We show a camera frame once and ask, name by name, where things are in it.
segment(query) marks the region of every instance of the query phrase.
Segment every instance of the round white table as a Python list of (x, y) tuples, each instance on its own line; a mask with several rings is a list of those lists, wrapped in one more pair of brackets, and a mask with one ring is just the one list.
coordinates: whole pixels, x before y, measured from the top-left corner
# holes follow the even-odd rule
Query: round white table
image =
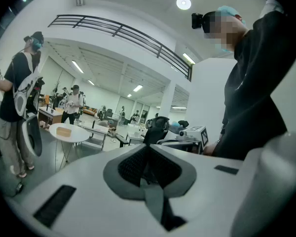
[[(71, 130), (70, 137), (65, 137), (65, 136), (61, 136), (61, 135), (57, 134), (57, 128), (58, 127), (70, 129)], [(61, 161), (59, 170), (61, 168), (61, 165), (63, 164), (64, 158), (66, 158), (66, 162), (68, 162), (68, 156), (69, 156), (71, 148), (74, 146), (74, 144), (76, 144), (74, 146), (75, 155), (77, 156), (77, 158), (79, 158), (78, 153), (77, 153), (77, 144), (81, 143), (83, 141), (86, 141), (90, 137), (90, 133), (87, 132), (85, 129), (83, 129), (83, 128), (77, 126), (77, 125), (66, 124), (66, 123), (56, 123), (56, 124), (51, 125), (49, 127), (49, 132), (53, 137), (55, 137), (57, 139), (57, 143), (58, 143), (58, 140), (61, 141), (61, 145), (62, 145), (62, 148), (63, 148), (64, 157), (63, 157), (63, 159)], [(67, 155), (66, 155), (66, 152), (65, 152), (65, 149), (64, 149), (63, 142), (71, 143), (71, 146), (69, 148), (69, 152), (68, 152)], [(56, 171), (57, 143), (56, 143), (56, 150), (55, 150), (55, 171)]]

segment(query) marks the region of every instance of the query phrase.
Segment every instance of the black shirt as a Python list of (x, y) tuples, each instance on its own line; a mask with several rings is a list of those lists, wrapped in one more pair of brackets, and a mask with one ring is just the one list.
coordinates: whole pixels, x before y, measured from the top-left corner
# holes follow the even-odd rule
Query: black shirt
[(238, 61), (225, 85), (224, 136), (213, 156), (244, 159), (287, 129), (270, 94), (296, 58), (296, 34), (274, 11), (253, 24), (236, 45)]
[(16, 122), (22, 119), (15, 110), (14, 98), (13, 98), (13, 87), (16, 89), (20, 86), (22, 81), (31, 74), (28, 60), (24, 53), (18, 53), (13, 58), (12, 63), (9, 65), (4, 78), (13, 83), (12, 88), (5, 92), (3, 100), (0, 106), (0, 118), (7, 122)]

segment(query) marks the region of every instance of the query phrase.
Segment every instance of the white shirt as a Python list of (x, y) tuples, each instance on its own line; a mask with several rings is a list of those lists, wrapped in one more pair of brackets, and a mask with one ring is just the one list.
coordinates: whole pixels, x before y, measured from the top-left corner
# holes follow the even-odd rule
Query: white shirt
[(80, 95), (80, 98), (79, 98), (79, 93), (77, 95), (69, 95), (67, 97), (67, 106), (65, 107), (64, 109), (64, 112), (68, 113), (68, 114), (72, 114), (72, 113), (77, 113), (79, 112), (79, 107), (71, 107), (69, 105), (69, 103), (72, 103), (74, 102), (75, 105), (83, 105), (83, 97), (82, 95)]

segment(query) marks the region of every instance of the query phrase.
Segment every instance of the stool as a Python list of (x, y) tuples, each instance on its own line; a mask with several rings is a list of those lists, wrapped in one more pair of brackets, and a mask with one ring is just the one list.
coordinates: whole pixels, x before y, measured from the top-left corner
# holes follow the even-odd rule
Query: stool
[(124, 147), (124, 145), (128, 145), (128, 141), (124, 139), (123, 136), (116, 134), (115, 138), (119, 141), (119, 147), (122, 148)]

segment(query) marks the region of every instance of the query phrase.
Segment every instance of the hand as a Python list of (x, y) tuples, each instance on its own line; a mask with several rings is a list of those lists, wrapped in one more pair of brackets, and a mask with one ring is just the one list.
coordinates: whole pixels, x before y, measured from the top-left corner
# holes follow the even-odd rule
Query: hand
[(213, 154), (214, 149), (215, 149), (216, 146), (217, 146), (217, 144), (211, 144), (211, 145), (206, 146), (204, 148), (203, 155), (205, 155), (205, 156), (212, 156), (212, 154)]

